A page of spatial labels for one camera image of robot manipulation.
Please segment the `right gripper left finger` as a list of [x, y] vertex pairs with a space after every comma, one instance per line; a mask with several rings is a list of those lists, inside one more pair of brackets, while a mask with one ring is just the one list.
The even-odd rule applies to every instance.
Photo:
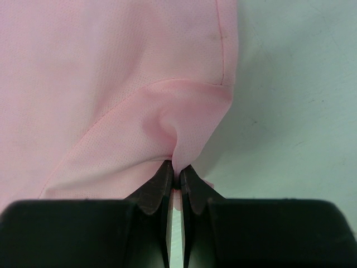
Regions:
[[169, 267], [172, 228], [171, 161], [126, 200], [136, 204], [126, 249], [126, 267]]

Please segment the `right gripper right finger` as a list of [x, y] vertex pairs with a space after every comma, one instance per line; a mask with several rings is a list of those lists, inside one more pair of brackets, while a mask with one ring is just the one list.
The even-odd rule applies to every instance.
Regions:
[[215, 267], [216, 253], [210, 201], [225, 198], [189, 165], [180, 173], [181, 227], [184, 267]]

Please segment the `pink t-shirt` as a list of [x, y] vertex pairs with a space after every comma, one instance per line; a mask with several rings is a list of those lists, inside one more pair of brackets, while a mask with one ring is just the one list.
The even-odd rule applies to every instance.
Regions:
[[236, 1], [2, 1], [1, 208], [124, 198], [229, 110]]

